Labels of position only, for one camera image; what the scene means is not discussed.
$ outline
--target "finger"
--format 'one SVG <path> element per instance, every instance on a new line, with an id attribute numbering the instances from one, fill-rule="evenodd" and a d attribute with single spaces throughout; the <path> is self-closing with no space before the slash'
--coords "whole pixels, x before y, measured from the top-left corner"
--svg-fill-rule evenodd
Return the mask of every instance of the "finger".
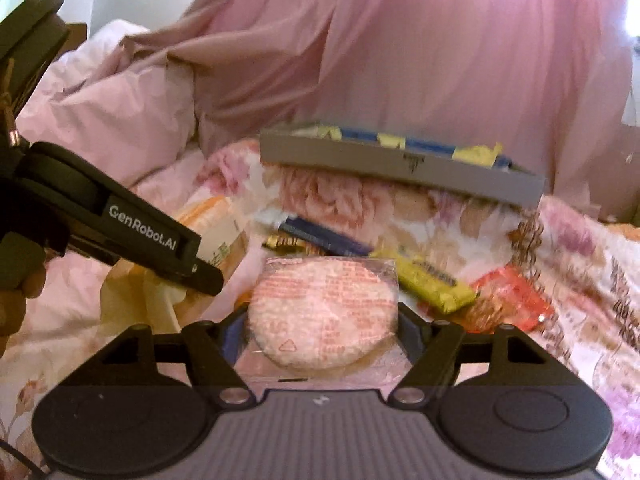
<path id="1" fill-rule="evenodd" d="M 0 290 L 0 336 L 18 332 L 26 310 L 27 301 L 21 290 Z"/>
<path id="2" fill-rule="evenodd" d="M 24 292 L 25 297 L 32 300 L 37 298 L 44 288 L 47 279 L 47 271 L 41 266 L 35 272 L 32 272 L 23 282 L 20 288 Z"/>

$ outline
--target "orange and white package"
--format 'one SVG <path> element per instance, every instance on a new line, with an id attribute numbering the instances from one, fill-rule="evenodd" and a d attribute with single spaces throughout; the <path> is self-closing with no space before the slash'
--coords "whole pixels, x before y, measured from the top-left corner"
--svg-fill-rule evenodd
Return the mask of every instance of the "orange and white package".
<path id="1" fill-rule="evenodd" d="M 554 312 L 553 307 L 511 266 L 488 272 L 471 287 L 480 293 L 476 302 L 448 316 L 427 304 L 418 306 L 434 319 L 447 319 L 476 333 L 492 333 L 500 323 L 530 332 Z"/>
<path id="2" fill-rule="evenodd" d="M 201 236 L 198 257 L 222 271 L 225 283 L 248 248 L 247 222 L 231 199 L 212 197 L 187 206 L 177 221 Z M 144 323 L 154 333 L 175 333 L 198 319 L 212 297 L 162 278 L 153 271 L 120 260 L 100 290 L 100 324 L 114 335 Z"/>

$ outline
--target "floral bedsheet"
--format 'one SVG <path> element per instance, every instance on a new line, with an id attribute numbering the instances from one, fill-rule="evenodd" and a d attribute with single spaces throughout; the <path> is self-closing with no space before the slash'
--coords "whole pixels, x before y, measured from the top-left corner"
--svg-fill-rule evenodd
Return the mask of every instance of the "floral bedsheet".
<path id="1" fill-rule="evenodd" d="M 188 149 L 135 191 L 165 212 L 194 194 L 234 196 L 248 215 L 278 206 L 357 240 L 395 244 L 471 282 L 511 263 L 555 308 L 532 336 L 608 403 L 614 434 L 598 467 L 608 479 L 640 479 L 640 243 L 553 197 L 521 211 L 475 198 L 370 178 L 263 167 L 244 140 L 208 160 Z M 213 301 L 219 319 L 260 272 L 259 241 Z M 30 420 L 47 390 L 107 342 L 99 289 L 108 267 L 70 254 L 49 264 L 46 289 L 0 360 L 0 438 L 41 462 Z M 26 469 L 0 452 L 0 478 Z"/>

